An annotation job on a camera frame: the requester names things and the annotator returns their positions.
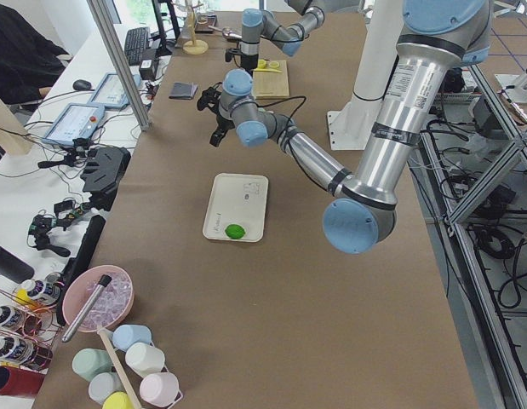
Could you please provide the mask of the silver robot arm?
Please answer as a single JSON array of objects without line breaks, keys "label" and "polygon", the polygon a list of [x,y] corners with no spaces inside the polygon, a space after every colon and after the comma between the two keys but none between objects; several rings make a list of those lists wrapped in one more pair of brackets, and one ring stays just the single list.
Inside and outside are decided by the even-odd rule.
[{"label": "silver robot arm", "polygon": [[216,116],[210,138],[218,146],[234,130],[246,147],[275,141],[315,184],[333,196],[323,215],[327,240],[339,251],[359,254],[394,229],[395,187],[422,125],[454,68],[483,61],[490,48],[490,1],[378,1],[365,50],[378,56],[377,102],[369,139],[355,171],[342,166],[302,132],[290,116],[259,107],[252,94],[262,39],[294,55],[328,14],[350,9],[351,1],[294,1],[300,18],[283,26],[265,10],[245,9],[239,47],[241,66],[231,70],[221,90],[207,89],[199,109]]},{"label": "silver robot arm", "polygon": [[245,9],[242,13],[241,40],[239,43],[240,67],[252,73],[259,60],[260,42],[267,39],[285,55],[293,56],[308,38],[310,32],[321,27],[326,14],[336,11],[353,11],[359,1],[286,1],[301,17],[284,26],[268,10]]}]

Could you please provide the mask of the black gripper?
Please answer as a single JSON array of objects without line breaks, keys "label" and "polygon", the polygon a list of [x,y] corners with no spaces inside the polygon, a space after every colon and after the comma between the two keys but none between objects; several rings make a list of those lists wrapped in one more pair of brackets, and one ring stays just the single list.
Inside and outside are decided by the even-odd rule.
[{"label": "black gripper", "polygon": [[235,124],[233,123],[233,121],[231,121],[231,119],[225,118],[220,113],[220,111],[217,111],[215,113],[215,116],[216,116],[217,128],[212,133],[209,143],[213,147],[218,147],[221,144],[222,140],[226,137],[227,132],[229,130],[235,129]]},{"label": "black gripper", "polygon": [[252,73],[258,67],[259,55],[240,55],[240,66],[247,72]]}]

